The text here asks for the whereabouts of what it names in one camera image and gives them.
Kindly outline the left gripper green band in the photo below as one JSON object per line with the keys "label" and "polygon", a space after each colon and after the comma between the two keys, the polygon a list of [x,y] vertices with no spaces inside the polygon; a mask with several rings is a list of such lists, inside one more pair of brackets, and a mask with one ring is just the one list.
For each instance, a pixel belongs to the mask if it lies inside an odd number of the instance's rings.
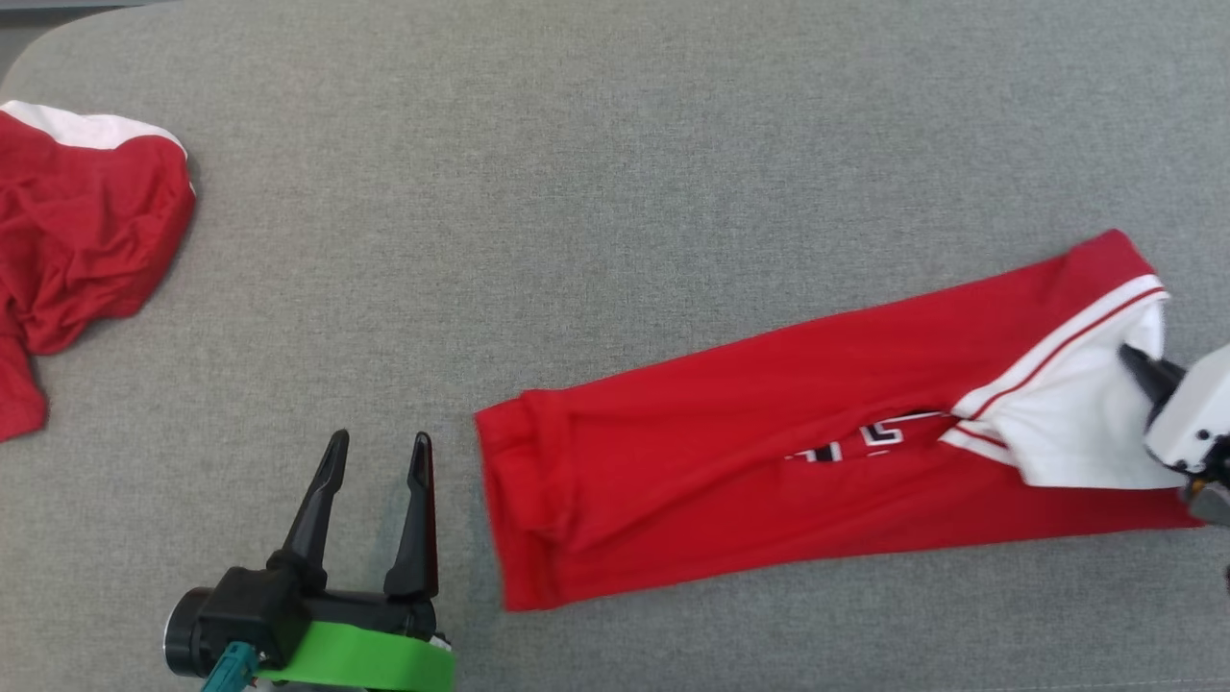
{"label": "left gripper green band", "polygon": [[311,690],[451,691],[455,656],[435,631],[438,596],[433,442],[416,434],[410,503],[381,595],[317,592],[351,433],[335,431],[280,549],[263,570],[232,568],[213,588],[192,588],[167,618],[162,651],[172,674],[204,691],[256,683]]}

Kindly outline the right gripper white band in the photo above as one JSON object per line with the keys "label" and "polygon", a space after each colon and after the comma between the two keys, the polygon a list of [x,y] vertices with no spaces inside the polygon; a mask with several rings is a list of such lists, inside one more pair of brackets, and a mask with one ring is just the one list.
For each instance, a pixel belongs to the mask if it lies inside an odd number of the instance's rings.
{"label": "right gripper white band", "polygon": [[1129,343],[1121,343],[1119,360],[1159,412],[1144,438],[1148,451],[1188,476],[1220,473],[1228,460],[1229,345],[1188,369]]}

